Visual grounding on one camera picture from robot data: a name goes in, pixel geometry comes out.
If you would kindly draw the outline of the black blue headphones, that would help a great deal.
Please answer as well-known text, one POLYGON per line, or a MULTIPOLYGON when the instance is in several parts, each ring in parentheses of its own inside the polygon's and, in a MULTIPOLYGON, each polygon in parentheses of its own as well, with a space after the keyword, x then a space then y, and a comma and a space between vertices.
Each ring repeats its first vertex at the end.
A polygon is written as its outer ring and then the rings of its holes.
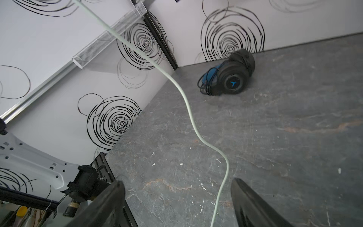
POLYGON ((201 94, 236 95, 248 86, 255 71, 255 59, 245 49, 233 52, 221 64, 210 68, 197 82, 201 94))

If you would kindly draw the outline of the mint green headphones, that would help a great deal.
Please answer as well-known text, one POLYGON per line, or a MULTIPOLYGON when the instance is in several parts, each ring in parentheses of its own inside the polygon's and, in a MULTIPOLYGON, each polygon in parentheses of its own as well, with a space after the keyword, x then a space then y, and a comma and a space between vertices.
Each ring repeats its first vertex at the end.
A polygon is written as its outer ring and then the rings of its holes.
POLYGON ((112 29, 107 23, 105 23, 99 16, 97 16, 89 7, 87 7, 84 3, 82 3, 81 1, 74 1, 74 3, 79 6, 81 9, 83 9, 86 13, 88 13, 92 18, 94 18, 95 20, 97 20, 97 22, 107 31, 109 32, 112 36, 114 36, 117 40, 119 40, 122 44, 124 44, 126 47, 130 48, 132 51, 136 52, 137 54, 139 54, 143 59, 145 59, 146 61, 150 62, 157 70, 159 70, 168 80, 170 80, 174 86, 178 89, 180 95, 182 96, 184 103, 186 105, 187 111, 188 111, 188 115, 191 121, 191 124, 193 126, 194 132, 197 135, 197 137, 199 138, 199 140, 205 144, 207 147, 209 147, 210 149, 214 150, 215 152, 217 152, 218 154, 220 154, 223 159, 225 160, 226 163, 226 172, 225 172, 225 176, 223 178, 223 181, 219 187, 217 196, 216 196, 216 202, 215 202, 215 207, 214 207, 214 211, 213 211, 213 216, 211 218, 211 223, 210 226, 213 227, 215 224, 215 220, 216 220, 216 216, 217 216, 217 210, 218 210, 218 206, 219 206, 219 201, 220 201, 220 196, 223 192, 223 188, 225 186, 225 183, 228 179, 228 175, 229 175, 229 170, 230 170, 230 163, 228 160, 227 155, 221 151, 220 149, 218 149, 217 147, 213 146, 212 144, 208 143, 204 137, 199 133, 196 123, 194 121, 194 117, 192 114, 192 109, 189 103, 189 100, 185 94, 185 92, 183 91, 183 89, 181 88, 181 86, 177 83, 177 81, 170 75, 168 74, 165 70, 163 70, 154 60, 152 60, 150 57, 148 57, 146 54, 144 54, 140 49, 138 49, 136 46, 132 45, 130 42, 128 42, 126 39, 124 39, 123 37, 121 37, 121 35, 115 31, 114 29, 112 29))

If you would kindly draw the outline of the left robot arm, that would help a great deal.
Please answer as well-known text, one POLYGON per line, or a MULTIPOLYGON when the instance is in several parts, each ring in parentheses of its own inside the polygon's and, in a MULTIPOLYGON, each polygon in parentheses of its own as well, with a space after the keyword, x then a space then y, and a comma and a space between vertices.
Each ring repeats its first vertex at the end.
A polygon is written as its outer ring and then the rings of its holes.
POLYGON ((94 200, 109 185, 99 175, 99 169, 57 159, 35 149, 6 130, 1 120, 1 200, 23 206, 56 212, 52 200, 22 192, 32 188, 30 177, 42 180, 72 201, 63 216, 73 218, 81 203, 94 200))

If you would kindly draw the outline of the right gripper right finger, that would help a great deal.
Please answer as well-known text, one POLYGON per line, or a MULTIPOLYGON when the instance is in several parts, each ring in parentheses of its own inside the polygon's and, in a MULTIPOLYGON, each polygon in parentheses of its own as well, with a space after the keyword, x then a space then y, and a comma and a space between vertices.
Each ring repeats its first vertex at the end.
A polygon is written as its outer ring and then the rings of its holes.
POLYGON ((231 198, 239 227, 292 226, 242 179, 232 180, 231 198))

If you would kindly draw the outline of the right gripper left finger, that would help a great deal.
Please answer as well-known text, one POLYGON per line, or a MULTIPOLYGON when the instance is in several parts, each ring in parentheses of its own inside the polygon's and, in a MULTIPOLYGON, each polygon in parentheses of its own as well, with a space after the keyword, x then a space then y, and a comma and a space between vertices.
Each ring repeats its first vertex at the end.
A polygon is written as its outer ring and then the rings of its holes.
POLYGON ((125 186, 115 181, 107 187, 68 227, 124 227, 125 186))

